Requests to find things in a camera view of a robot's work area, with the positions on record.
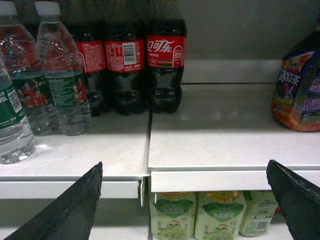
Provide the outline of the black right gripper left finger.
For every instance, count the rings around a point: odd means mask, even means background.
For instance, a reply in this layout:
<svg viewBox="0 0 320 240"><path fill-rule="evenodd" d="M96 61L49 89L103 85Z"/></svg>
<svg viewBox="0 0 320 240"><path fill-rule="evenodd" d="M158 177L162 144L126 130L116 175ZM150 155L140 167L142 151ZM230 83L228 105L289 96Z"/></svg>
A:
<svg viewBox="0 0 320 240"><path fill-rule="evenodd" d="M101 196L102 179L100 161L6 239L88 240Z"/></svg>

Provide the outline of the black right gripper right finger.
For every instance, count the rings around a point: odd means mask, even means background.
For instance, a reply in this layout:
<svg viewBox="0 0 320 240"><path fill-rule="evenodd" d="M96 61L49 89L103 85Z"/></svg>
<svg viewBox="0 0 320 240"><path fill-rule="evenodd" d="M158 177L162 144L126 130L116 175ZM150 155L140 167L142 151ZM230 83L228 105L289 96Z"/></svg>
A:
<svg viewBox="0 0 320 240"><path fill-rule="evenodd" d="M294 240L320 238L320 188L275 160L266 168L268 184Z"/></svg>

